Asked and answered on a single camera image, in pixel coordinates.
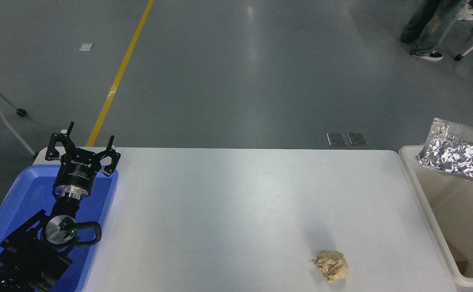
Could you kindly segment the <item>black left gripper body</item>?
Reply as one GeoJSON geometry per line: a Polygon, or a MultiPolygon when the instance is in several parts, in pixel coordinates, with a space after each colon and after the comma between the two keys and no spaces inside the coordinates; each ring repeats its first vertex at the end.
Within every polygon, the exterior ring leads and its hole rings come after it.
{"type": "Polygon", "coordinates": [[[53,189],[62,192],[65,186],[78,187],[84,192],[92,192],[96,175],[101,168],[99,157],[95,152],[82,148],[67,151],[61,158],[53,189]]]}

